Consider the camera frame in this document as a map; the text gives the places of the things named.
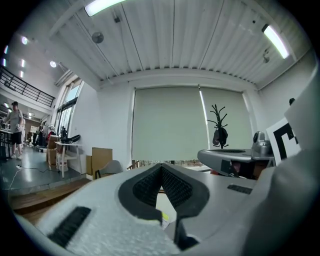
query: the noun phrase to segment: person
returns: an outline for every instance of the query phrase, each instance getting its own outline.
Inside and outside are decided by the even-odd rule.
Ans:
[[[21,140],[22,140],[22,132],[21,127],[23,124],[23,115],[22,112],[18,109],[18,102],[13,102],[12,104],[13,111],[8,114],[8,116],[2,119],[1,123],[6,123],[10,120],[10,131],[11,134],[11,143],[12,143],[12,155],[11,158],[16,158],[16,145],[18,148],[19,156],[17,157],[19,160],[22,159],[22,151],[21,151]]]
[[[21,125],[21,147],[24,146],[25,138],[26,138],[26,120],[22,118],[22,125]]]

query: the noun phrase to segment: black shorts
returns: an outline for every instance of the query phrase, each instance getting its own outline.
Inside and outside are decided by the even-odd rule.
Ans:
[[[21,131],[11,134],[11,143],[12,143],[12,145],[21,144],[21,135],[22,135]]]

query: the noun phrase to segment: fluorescent light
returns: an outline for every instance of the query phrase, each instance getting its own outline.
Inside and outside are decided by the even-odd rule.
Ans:
[[[123,1],[125,0],[95,0],[92,3],[89,3],[84,9],[89,17],[91,17],[98,12]]]
[[[207,121],[207,112],[206,112],[204,97],[202,96],[202,91],[200,88],[199,88],[199,92],[200,92],[200,98],[201,98],[201,102],[202,102],[203,113],[204,113],[206,137],[207,137],[208,150],[209,150],[210,149],[210,136],[209,136],[209,126],[208,126],[208,121]]]
[[[272,26],[267,26],[263,33],[269,38],[269,40],[273,43],[276,49],[281,54],[282,58],[287,58],[289,56],[288,50],[282,42],[280,36],[276,32],[276,30]]]
[[[54,61],[50,61],[50,66],[55,68],[57,66],[57,64]]]
[[[22,39],[21,39],[21,42],[22,42],[24,45],[26,45],[26,44],[28,43],[28,39],[27,39],[25,36],[23,36]]]

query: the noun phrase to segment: window frame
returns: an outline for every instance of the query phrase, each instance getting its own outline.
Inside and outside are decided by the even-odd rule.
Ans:
[[[65,102],[66,99],[67,99],[67,97],[68,97],[69,92],[70,92],[73,88],[76,87],[76,86],[74,87],[74,84],[75,84],[75,83],[78,83],[78,82],[79,82],[79,85],[77,85],[77,86],[79,86],[79,89],[78,89],[77,92],[76,92],[75,98],[73,98],[73,99]],[[55,127],[56,127],[56,132],[57,132],[57,135],[58,135],[58,136],[60,135],[60,126],[61,126],[61,121],[62,121],[62,120],[61,120],[62,113],[63,113],[63,111],[71,108],[71,112],[70,112],[70,115],[69,115],[69,119],[68,119],[68,121],[67,121],[67,127],[65,127],[66,130],[67,130],[67,135],[69,136],[69,133],[70,133],[69,128],[70,128],[71,120],[72,120],[72,118],[73,118],[74,109],[75,109],[75,106],[76,106],[76,103],[77,103],[77,100],[78,100],[78,96],[79,96],[79,94],[80,94],[80,91],[81,91],[81,88],[82,88],[83,84],[84,84],[83,80],[80,79],[80,78],[77,78],[77,79],[75,79],[74,81],[72,81],[70,84],[68,84],[68,85],[66,86],[64,92],[63,92],[63,95],[62,95],[62,98],[61,98],[59,107],[58,107],[58,109],[57,109],[56,119],[55,119],[55,123],[54,123],[54,124],[55,124]]]

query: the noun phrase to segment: yellow label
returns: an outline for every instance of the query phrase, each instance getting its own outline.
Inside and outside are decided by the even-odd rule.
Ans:
[[[166,221],[169,220],[169,216],[166,215],[164,212],[162,212],[162,218],[165,219]]]

